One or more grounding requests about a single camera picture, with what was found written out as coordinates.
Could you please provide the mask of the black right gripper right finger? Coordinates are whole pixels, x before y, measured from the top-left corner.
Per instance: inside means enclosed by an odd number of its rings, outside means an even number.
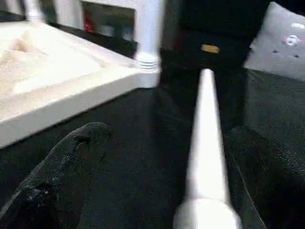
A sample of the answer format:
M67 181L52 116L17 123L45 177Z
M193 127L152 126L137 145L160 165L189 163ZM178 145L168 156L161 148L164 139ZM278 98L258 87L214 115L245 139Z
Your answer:
M305 157L248 128L226 134L233 208L243 229L305 227Z

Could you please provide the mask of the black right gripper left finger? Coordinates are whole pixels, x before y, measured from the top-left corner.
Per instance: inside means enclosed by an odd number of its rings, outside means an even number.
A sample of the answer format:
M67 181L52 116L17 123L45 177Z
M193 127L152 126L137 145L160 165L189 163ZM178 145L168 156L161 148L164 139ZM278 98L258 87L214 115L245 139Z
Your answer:
M109 148L100 122L66 135L19 184L0 211L2 229L77 228L92 178Z

